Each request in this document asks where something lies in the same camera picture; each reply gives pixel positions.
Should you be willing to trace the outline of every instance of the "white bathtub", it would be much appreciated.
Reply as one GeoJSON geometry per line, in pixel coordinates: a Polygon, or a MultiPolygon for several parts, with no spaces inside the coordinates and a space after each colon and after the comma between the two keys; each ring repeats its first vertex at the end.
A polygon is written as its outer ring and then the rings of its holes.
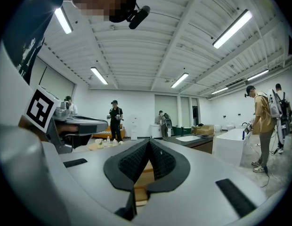
{"type": "Polygon", "coordinates": [[[243,154],[243,147],[248,143],[250,133],[244,135],[242,140],[243,129],[233,129],[224,133],[215,140],[215,156],[223,161],[239,166],[243,154]]]}

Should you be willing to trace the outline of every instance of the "green object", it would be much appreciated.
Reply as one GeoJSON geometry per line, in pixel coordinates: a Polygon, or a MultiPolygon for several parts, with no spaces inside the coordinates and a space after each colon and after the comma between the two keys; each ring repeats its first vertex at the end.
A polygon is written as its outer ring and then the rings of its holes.
{"type": "MultiPolygon", "coordinates": [[[[175,136],[180,136],[182,134],[182,128],[181,127],[175,127],[173,126],[172,127],[173,129],[173,133],[175,136]]],[[[191,134],[191,127],[184,127],[184,135],[187,135],[187,134],[191,134]]]]}

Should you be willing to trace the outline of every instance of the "sink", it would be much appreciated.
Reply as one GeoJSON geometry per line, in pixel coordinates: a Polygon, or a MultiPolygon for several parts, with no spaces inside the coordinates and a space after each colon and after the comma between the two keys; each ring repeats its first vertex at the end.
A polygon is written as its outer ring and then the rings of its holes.
{"type": "Polygon", "coordinates": [[[177,140],[180,141],[194,141],[194,140],[198,140],[201,139],[201,137],[197,137],[197,136],[187,136],[187,137],[178,137],[176,138],[177,140]]]}

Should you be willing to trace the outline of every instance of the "man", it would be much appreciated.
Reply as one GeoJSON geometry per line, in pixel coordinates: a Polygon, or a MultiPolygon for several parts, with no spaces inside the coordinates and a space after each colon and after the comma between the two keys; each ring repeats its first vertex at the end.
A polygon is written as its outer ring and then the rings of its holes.
{"type": "Polygon", "coordinates": [[[276,123],[270,116],[267,94],[263,91],[257,91],[252,85],[246,88],[246,93],[249,97],[255,98],[255,121],[246,131],[250,132],[259,120],[261,121],[259,134],[261,156],[258,161],[253,161],[251,164],[256,166],[256,168],[253,169],[254,172],[265,172],[269,157],[269,143],[276,123]]]}
{"type": "Polygon", "coordinates": [[[69,103],[69,110],[72,115],[78,114],[77,106],[72,102],[72,98],[70,96],[65,97],[65,101],[69,103]]]}
{"type": "MultiPolygon", "coordinates": [[[[279,100],[282,102],[281,109],[282,109],[282,116],[281,116],[281,124],[286,124],[289,130],[289,118],[292,116],[292,109],[291,105],[288,101],[288,96],[285,92],[282,91],[281,85],[276,84],[276,92],[278,94],[279,100]]],[[[283,152],[283,144],[280,143],[280,140],[278,142],[278,153],[281,154],[283,152]]]]}
{"type": "Polygon", "coordinates": [[[159,111],[158,124],[161,125],[161,131],[162,131],[163,139],[168,137],[168,128],[167,128],[167,125],[166,125],[166,118],[164,116],[163,111],[159,111]]]}
{"type": "Polygon", "coordinates": [[[110,120],[110,130],[112,132],[112,139],[114,140],[116,138],[117,134],[117,140],[118,142],[122,141],[121,138],[121,131],[120,131],[120,121],[123,119],[123,111],[121,108],[118,107],[118,101],[114,100],[112,102],[112,109],[109,111],[109,117],[110,120]]]}
{"type": "MultiPolygon", "coordinates": [[[[136,0],[25,0],[11,18],[2,39],[12,63],[28,84],[36,56],[44,43],[45,30],[63,1],[71,2],[83,14],[108,16],[113,22],[125,20],[136,5],[136,0]]],[[[39,137],[42,134],[25,117],[21,118],[19,127],[30,129],[39,137]]],[[[76,132],[78,127],[60,124],[57,130],[76,132]]]]}

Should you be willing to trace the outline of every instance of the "fluorescent light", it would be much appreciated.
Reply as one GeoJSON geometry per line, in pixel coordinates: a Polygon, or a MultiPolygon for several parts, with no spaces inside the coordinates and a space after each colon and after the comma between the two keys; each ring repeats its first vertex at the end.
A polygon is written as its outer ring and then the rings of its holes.
{"type": "Polygon", "coordinates": [[[171,88],[175,88],[178,86],[179,83],[181,83],[185,78],[188,77],[188,73],[184,73],[172,86],[171,88]]]}
{"type": "Polygon", "coordinates": [[[64,12],[62,11],[61,8],[56,9],[55,15],[56,15],[58,21],[60,22],[61,27],[65,31],[65,33],[68,34],[68,33],[72,32],[72,28],[69,25],[69,22],[67,21],[66,16],[64,15],[64,12]]]}
{"type": "Polygon", "coordinates": [[[254,76],[248,78],[248,81],[250,81],[250,80],[252,80],[252,79],[255,79],[255,78],[257,78],[257,77],[259,77],[259,76],[261,76],[261,75],[263,75],[263,74],[265,74],[265,73],[267,73],[267,72],[268,72],[268,70],[265,70],[265,71],[263,71],[263,72],[261,72],[261,73],[259,73],[259,74],[256,74],[256,75],[254,75],[254,76]]]}
{"type": "Polygon", "coordinates": [[[227,89],[228,89],[228,87],[225,87],[225,88],[220,89],[220,90],[217,90],[217,91],[215,91],[215,92],[213,92],[213,93],[211,93],[211,94],[214,95],[214,94],[216,94],[216,93],[220,93],[220,92],[222,92],[222,91],[224,91],[224,90],[227,90],[227,89]]]}
{"type": "Polygon", "coordinates": [[[231,38],[239,29],[243,27],[253,15],[249,10],[245,10],[232,24],[225,30],[225,32],[220,35],[216,41],[213,43],[215,48],[220,48],[229,38],[231,38]]]}
{"type": "Polygon", "coordinates": [[[90,70],[98,77],[99,80],[101,80],[103,84],[107,85],[106,80],[103,78],[103,76],[99,73],[99,71],[95,67],[91,67],[90,70]]]}

